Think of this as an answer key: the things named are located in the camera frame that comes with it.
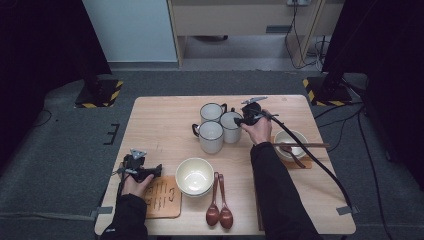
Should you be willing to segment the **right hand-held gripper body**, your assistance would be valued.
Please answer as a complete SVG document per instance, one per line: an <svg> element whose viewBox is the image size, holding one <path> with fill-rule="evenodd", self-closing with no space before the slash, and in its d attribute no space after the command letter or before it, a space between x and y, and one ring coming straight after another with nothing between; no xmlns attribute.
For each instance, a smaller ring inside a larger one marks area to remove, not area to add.
<svg viewBox="0 0 424 240"><path fill-rule="evenodd" d="M255 125L260 118L266 117L267 113L262 110L259 105L259 101L265 100L266 96L253 97L248 100L243 101L244 107L242 108L243 117L246 118L244 124L248 126Z"/></svg>

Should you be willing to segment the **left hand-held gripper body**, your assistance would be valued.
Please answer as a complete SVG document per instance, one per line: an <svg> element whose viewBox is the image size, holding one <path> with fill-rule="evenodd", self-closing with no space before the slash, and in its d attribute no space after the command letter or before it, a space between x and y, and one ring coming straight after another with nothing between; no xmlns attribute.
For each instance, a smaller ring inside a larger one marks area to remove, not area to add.
<svg viewBox="0 0 424 240"><path fill-rule="evenodd" d="M130 174L136 182L143 182L151 171L143 167L146 152L131 149L130 153L124 157L123 166L125 172Z"/></svg>

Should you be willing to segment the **white mug black rim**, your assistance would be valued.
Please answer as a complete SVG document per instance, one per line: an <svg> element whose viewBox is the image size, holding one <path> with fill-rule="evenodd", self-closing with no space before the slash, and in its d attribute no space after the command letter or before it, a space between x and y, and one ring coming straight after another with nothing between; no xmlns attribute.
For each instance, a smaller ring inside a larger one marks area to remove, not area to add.
<svg viewBox="0 0 424 240"><path fill-rule="evenodd" d="M218 122L221 116L227 112L227 104L207 103L200 109L201 122Z"/></svg>
<svg viewBox="0 0 424 240"><path fill-rule="evenodd" d="M218 153L223 147L224 131L215 121L192 125L193 134L199 138L201 149L208 154Z"/></svg>
<svg viewBox="0 0 424 240"><path fill-rule="evenodd" d="M241 127L235 123L241 115L235 111L229 111L221 116L220 124L224 130L224 142L233 144L241 139Z"/></svg>

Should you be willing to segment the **cream ceramic bowl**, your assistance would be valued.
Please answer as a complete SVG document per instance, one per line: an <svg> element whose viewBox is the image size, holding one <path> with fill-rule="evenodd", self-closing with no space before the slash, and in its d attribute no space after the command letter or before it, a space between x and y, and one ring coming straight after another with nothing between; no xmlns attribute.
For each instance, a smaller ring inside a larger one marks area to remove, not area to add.
<svg viewBox="0 0 424 240"><path fill-rule="evenodd" d="M207 189L214 182L211 164L202 158L189 158L179 164L175 179L180 191L183 189Z"/></svg>
<svg viewBox="0 0 424 240"><path fill-rule="evenodd" d="M292 133L302 142L302 143L307 143L308 140L305 138L305 136L295 130L292 130ZM275 137L274 137L274 142L275 143L295 143L295 140L284 130L278 132ZM277 155L283 159L283 160L287 160L287 161L293 161L292 156L281 149L280 146L275 148ZM297 146L292 146L291 147L291 152L297 157L297 158L302 158L306 155L306 153L304 152L304 150L301 147L297 147Z"/></svg>
<svg viewBox="0 0 424 240"><path fill-rule="evenodd" d="M207 189L183 189L181 192L188 197L202 197L210 192L212 187Z"/></svg>

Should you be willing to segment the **reddish brown wooden spoon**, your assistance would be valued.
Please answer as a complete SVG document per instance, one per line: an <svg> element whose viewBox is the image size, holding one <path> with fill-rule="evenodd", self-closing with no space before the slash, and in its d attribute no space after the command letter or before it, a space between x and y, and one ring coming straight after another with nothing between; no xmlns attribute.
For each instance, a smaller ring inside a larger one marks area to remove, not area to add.
<svg viewBox="0 0 424 240"><path fill-rule="evenodd" d="M297 164L298 167L304 169L305 165L297 158L297 156L293 153L293 150L290 146L281 145L279 149L284 153L284 158L286 160L290 160Z"/></svg>
<svg viewBox="0 0 424 240"><path fill-rule="evenodd" d="M222 197L222 208L219 215L219 222L224 229L230 229L233 226L234 218L226 202L225 182L222 174L218 175L218 181Z"/></svg>
<svg viewBox="0 0 424 240"><path fill-rule="evenodd" d="M214 173L214 182L212 186L212 200L206 211L206 222L209 226L215 226L219 221L219 209L216 204L216 194L218 185L219 173Z"/></svg>

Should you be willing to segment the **carved wooden coaster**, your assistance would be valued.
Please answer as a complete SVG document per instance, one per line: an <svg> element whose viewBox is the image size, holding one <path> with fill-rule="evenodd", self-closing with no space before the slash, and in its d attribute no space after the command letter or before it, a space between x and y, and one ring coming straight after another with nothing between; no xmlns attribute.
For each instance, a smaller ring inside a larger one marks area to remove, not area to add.
<svg viewBox="0 0 424 240"><path fill-rule="evenodd" d="M182 193L174 176L162 176L152 180L144 199L148 219L176 218L181 212Z"/></svg>
<svg viewBox="0 0 424 240"><path fill-rule="evenodd" d="M275 136L272 136L271 137L271 139L272 139L272 143L275 143L274 142L274 137ZM307 156L307 155L305 155L304 157L302 157L302 158L298 158L304 165L305 165L305 168L304 169L310 169L311 167L312 167L312 161L309 159L309 157ZM283 160L283 159L281 159L280 158L280 160L282 161L282 163L286 166L286 167L288 167L289 169L302 169L302 168L300 168L300 167L298 167L297 166L297 164L296 163L294 163L294 162L292 162L292 161L287 161L287 160Z"/></svg>

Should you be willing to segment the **row of brown chopsticks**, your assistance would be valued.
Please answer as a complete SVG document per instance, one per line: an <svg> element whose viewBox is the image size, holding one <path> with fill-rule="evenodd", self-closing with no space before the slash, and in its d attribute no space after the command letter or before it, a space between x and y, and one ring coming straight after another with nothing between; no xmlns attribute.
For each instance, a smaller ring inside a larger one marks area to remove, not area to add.
<svg viewBox="0 0 424 240"><path fill-rule="evenodd" d="M258 229L259 229L259 231L264 231L262 215L261 215L261 210L260 210L260 203L259 203L257 196L255 196L255 202L256 202Z"/></svg>

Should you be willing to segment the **person's left hand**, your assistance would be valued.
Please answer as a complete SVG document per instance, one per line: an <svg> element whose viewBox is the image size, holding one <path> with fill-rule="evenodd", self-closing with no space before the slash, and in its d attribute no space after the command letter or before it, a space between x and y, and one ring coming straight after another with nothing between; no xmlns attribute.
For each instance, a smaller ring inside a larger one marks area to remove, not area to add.
<svg viewBox="0 0 424 240"><path fill-rule="evenodd" d="M153 179L154 175L150 174L142 182L137 182L132 176L130 176L128 173L125 173L123 175L121 195L131 194L139 198L143 198L147 187Z"/></svg>

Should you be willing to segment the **person's right hand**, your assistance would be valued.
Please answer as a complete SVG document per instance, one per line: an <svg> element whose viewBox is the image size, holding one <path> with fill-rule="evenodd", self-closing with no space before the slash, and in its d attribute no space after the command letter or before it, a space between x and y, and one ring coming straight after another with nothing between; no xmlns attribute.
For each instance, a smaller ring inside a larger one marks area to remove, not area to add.
<svg viewBox="0 0 424 240"><path fill-rule="evenodd" d="M256 124L249 126L244 123L241 128L246 131L254 145L269 142L271 140L272 123L263 117Z"/></svg>

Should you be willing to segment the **black floor tape mark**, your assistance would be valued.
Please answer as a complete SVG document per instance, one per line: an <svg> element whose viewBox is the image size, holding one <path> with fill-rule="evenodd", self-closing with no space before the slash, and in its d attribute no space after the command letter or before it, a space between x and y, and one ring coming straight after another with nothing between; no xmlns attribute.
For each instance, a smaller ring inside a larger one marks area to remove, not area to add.
<svg viewBox="0 0 424 240"><path fill-rule="evenodd" d="M111 123L111 129L106 133L108 140L104 142L104 145L113 145L116 139L116 136L119 132L120 124L119 123Z"/></svg>

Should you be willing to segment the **grey tape strip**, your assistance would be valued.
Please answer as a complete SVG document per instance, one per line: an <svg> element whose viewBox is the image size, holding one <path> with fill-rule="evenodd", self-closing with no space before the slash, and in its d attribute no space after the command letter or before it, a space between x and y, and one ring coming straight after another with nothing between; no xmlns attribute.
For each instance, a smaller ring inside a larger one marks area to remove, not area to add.
<svg viewBox="0 0 424 240"><path fill-rule="evenodd" d="M96 219L99 215L102 214L111 214L113 210L112 206L108 206L108 207L97 207L96 209L92 210L90 212L90 216L93 217L94 219Z"/></svg>
<svg viewBox="0 0 424 240"><path fill-rule="evenodd" d="M357 206L344 206L344 207L337 208L337 212L339 215L346 215L346 214L357 214L360 212L360 210Z"/></svg>

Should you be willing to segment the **black stand hazard striped base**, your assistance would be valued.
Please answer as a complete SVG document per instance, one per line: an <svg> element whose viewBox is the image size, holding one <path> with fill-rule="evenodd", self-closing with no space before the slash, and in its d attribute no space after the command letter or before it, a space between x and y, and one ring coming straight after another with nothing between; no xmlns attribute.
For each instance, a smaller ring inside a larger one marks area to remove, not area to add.
<svg viewBox="0 0 424 240"><path fill-rule="evenodd" d="M310 103L314 106L341 106L352 102L347 88L342 84L345 51L341 51L329 65L328 73L307 77L302 81Z"/></svg>
<svg viewBox="0 0 424 240"><path fill-rule="evenodd" d="M84 80L84 86L75 100L75 107L97 108L113 106L123 82L117 79L100 80L86 63L79 62L77 69Z"/></svg>

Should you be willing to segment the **pale partition panel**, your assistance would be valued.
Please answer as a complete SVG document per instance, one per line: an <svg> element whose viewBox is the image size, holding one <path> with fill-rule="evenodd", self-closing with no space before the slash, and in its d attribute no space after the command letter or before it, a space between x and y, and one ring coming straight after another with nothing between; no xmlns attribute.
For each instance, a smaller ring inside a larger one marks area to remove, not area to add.
<svg viewBox="0 0 424 240"><path fill-rule="evenodd" d="M176 63L167 0L83 0L110 63Z"/></svg>

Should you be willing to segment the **black curtain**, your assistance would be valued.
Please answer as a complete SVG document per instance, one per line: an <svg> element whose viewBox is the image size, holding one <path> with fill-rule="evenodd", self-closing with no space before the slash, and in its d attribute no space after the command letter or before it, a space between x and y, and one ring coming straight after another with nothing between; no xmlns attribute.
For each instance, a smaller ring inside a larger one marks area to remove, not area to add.
<svg viewBox="0 0 424 240"><path fill-rule="evenodd" d="M110 72L82 0L0 0L0 168L49 91Z"/></svg>
<svg viewBox="0 0 424 240"><path fill-rule="evenodd" d="M345 0L324 71L368 77L386 149L424 191L424 0Z"/></svg>

